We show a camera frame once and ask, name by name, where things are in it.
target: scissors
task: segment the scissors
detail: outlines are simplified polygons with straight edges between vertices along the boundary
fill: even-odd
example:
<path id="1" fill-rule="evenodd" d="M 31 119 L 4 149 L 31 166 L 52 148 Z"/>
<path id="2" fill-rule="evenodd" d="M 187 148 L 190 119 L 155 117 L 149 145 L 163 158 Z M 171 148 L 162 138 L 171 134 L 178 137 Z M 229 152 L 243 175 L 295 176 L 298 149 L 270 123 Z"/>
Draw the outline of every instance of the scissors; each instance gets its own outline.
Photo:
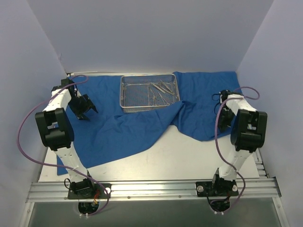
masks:
<path id="1" fill-rule="evenodd" d="M 152 92 L 152 97 L 150 98 L 152 100 L 152 105 L 157 105 L 156 102 L 157 100 L 160 101 L 160 98 L 155 96 L 155 93 L 152 91 L 152 89 L 150 88 L 151 92 Z"/>

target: black mounting plate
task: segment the black mounting plate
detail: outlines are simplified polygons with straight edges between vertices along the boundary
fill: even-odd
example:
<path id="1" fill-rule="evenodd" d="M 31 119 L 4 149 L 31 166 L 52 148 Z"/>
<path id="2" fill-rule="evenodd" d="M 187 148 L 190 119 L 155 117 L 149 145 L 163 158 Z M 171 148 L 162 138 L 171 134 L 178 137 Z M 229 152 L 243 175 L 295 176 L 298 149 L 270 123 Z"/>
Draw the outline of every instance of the black mounting plate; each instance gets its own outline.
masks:
<path id="1" fill-rule="evenodd" d="M 223 192 L 223 193 L 216 193 L 215 189 L 213 189 L 213 183 L 211 181 L 202 181 L 202 182 L 196 182 L 196 189 L 198 186 L 203 187 L 203 192 L 197 192 L 198 197 L 227 197 L 227 196 L 238 196 L 239 192 L 237 191 L 229 191 L 229 192 Z"/>
<path id="2" fill-rule="evenodd" d="M 105 188 L 110 188 L 110 191 L 112 189 L 112 185 L 110 183 L 102 183 L 102 185 L 105 187 Z M 107 194 L 104 192 L 104 190 L 101 188 L 101 186 L 97 183 L 94 184 L 94 187 L 96 190 L 99 190 L 100 191 L 100 195 L 98 197 L 98 199 L 107 199 Z M 67 195 L 67 198 L 69 200 L 83 200 L 83 199 L 94 199 L 95 195 L 81 195 L 81 194 L 74 194 L 73 191 L 71 191 L 69 189 L 68 191 L 68 195 Z"/>

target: metal frame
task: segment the metal frame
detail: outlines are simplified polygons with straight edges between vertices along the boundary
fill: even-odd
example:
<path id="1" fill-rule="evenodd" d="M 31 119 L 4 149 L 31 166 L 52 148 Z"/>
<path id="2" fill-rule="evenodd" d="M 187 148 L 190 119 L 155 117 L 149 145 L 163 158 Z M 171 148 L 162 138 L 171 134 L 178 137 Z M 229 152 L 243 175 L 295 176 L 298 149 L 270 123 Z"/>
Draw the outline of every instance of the metal frame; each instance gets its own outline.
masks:
<path id="1" fill-rule="evenodd" d="M 98 73 L 83 72 L 71 73 L 71 75 L 158 75 L 159 73 Z M 255 163 L 258 169 L 258 179 L 245 179 L 247 185 L 241 199 L 246 198 L 272 198 L 276 212 L 282 227 L 289 227 L 285 211 L 283 209 L 280 190 L 275 178 L 268 178 L 264 169 L 259 149 L 254 153 Z M 184 181 L 133 181 L 133 182 L 109 182 L 112 184 L 110 201 L 159 201 L 159 200 L 205 200 L 196 196 L 195 182 L 198 180 Z M 243 187 L 241 179 L 237 180 L 239 191 Z M 32 183 L 28 193 L 27 202 L 22 214 L 20 227 L 27 227 L 33 212 L 35 202 L 78 202 L 91 200 L 68 200 L 68 191 L 63 182 Z"/>

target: gray floor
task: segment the gray floor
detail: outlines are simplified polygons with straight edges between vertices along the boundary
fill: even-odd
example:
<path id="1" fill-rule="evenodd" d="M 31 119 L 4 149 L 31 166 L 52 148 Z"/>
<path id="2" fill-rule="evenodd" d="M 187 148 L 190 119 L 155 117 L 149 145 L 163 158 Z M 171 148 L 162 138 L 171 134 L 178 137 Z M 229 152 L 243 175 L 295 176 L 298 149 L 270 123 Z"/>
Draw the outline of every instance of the gray floor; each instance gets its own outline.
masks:
<path id="1" fill-rule="evenodd" d="M 36 203 L 30 227 L 279 227 L 272 199 L 242 199 L 228 214 L 214 215 L 206 200 L 110 202 L 88 220 L 76 203 Z"/>

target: white table surface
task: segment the white table surface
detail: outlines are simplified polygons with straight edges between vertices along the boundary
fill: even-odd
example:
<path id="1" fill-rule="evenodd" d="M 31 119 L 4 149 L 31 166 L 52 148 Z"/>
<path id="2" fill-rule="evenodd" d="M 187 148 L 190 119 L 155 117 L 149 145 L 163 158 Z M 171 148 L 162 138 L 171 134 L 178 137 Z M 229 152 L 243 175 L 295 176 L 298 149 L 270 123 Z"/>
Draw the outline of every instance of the white table surface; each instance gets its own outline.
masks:
<path id="1" fill-rule="evenodd" d="M 220 138 L 219 147 L 227 157 L 232 148 L 230 136 Z M 50 149 L 45 162 L 56 163 L 56 154 Z M 212 179 L 222 163 L 214 140 L 200 142 L 169 126 L 150 149 L 88 170 L 99 181 Z M 240 173 L 244 178 L 259 178 L 253 156 L 246 160 Z M 67 174 L 58 176 L 55 167 L 43 166 L 39 181 L 61 182 L 67 177 Z"/>

